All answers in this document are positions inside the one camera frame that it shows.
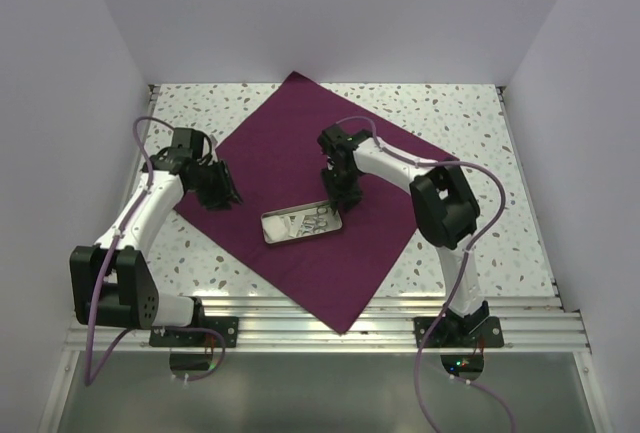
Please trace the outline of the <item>steel forceps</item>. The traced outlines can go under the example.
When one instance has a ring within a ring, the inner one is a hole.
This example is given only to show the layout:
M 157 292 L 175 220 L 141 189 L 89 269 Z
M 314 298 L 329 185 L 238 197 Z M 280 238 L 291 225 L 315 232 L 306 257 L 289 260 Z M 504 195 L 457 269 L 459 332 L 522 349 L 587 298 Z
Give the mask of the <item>steel forceps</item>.
M 310 214 L 304 215 L 303 232 L 324 232 L 329 226 L 330 215 L 326 207 L 317 207 Z

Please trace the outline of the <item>metal tray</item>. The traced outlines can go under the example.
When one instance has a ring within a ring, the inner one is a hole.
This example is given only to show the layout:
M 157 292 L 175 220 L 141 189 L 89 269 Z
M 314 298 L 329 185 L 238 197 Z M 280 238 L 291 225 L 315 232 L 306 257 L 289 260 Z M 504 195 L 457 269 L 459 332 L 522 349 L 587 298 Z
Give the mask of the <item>metal tray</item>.
M 343 227 L 339 212 L 327 200 L 266 212 L 260 222 L 268 245 L 315 238 Z

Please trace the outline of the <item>white gauze pad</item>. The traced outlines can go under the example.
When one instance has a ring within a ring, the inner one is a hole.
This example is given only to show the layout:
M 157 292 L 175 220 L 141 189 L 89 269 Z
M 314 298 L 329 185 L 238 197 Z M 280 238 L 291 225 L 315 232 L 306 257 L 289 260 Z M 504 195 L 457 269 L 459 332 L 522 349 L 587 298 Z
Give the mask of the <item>white gauze pad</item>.
M 270 242 L 281 241 L 288 237 L 289 227 L 279 216 L 268 216 L 263 220 L 263 230 Z

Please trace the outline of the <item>purple cloth mat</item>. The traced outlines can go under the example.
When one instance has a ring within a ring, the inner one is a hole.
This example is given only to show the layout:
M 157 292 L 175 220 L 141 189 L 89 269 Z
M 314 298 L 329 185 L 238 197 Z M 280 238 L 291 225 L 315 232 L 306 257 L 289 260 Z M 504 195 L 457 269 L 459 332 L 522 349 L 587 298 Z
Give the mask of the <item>purple cloth mat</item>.
M 329 328 L 350 329 L 416 230 L 410 196 L 371 175 L 362 201 L 333 233 L 279 245 L 265 242 L 263 214 L 326 199 L 317 139 L 342 121 L 364 127 L 367 110 L 299 73 L 282 85 L 217 149 L 243 200 L 210 211 L 187 194 L 176 212 L 227 253 Z

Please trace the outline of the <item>white strip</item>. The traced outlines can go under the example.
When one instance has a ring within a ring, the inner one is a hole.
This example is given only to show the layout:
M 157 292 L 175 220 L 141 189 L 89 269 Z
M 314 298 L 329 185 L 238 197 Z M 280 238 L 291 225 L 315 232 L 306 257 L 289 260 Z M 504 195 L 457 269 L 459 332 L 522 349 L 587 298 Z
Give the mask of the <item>white strip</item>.
M 288 225 L 288 235 L 290 237 L 297 238 L 298 236 L 301 235 L 304 218 L 305 216 L 300 214 L 295 214 L 295 215 L 287 214 L 284 217 L 284 220 Z

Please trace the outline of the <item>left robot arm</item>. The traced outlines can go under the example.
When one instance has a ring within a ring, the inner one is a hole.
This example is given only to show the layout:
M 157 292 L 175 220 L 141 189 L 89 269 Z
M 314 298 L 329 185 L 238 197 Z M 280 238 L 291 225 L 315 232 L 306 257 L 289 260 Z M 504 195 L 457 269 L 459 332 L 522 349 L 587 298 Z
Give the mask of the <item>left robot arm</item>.
M 175 337 L 189 346 L 205 339 L 208 322 L 201 303 L 160 292 L 146 261 L 169 213 L 188 193 L 208 211 L 241 201 L 211 138 L 192 128 L 176 128 L 169 146 L 146 157 L 132 198 L 108 231 L 70 255 L 79 323 L 140 330 L 172 327 Z

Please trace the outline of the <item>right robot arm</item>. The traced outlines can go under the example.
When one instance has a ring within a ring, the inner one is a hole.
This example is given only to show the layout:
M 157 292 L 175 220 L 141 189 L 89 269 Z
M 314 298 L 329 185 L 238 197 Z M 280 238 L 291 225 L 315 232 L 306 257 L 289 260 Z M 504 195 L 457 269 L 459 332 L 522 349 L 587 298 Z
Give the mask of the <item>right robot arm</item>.
M 446 292 L 452 297 L 442 329 L 454 344 L 470 344 L 480 335 L 489 307 L 479 292 L 473 260 L 467 262 L 471 272 L 457 279 L 480 215 L 461 167 L 453 158 L 439 161 L 411 155 L 366 129 L 350 135 L 337 124 L 322 131 L 318 144 L 327 157 L 321 178 L 334 211 L 347 212 L 361 201 L 359 178 L 367 174 L 411 197 L 417 228 L 436 248 Z

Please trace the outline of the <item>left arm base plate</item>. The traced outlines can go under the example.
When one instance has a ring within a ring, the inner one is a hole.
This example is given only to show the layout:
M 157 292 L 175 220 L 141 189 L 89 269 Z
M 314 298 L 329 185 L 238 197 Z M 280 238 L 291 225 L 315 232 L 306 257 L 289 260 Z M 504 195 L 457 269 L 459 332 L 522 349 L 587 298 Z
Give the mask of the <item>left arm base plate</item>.
M 160 348 L 204 348 L 211 345 L 218 348 L 235 348 L 238 333 L 238 317 L 206 316 L 200 326 L 152 330 L 149 345 Z

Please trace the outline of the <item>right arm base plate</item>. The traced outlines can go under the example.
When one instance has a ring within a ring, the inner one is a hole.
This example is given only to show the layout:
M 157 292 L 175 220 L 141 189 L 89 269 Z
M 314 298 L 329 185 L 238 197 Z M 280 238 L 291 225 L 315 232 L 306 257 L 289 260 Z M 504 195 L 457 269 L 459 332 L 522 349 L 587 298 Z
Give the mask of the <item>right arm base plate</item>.
M 426 348 L 502 348 L 505 345 L 500 321 L 488 317 L 470 333 L 463 333 L 443 318 L 425 343 Z

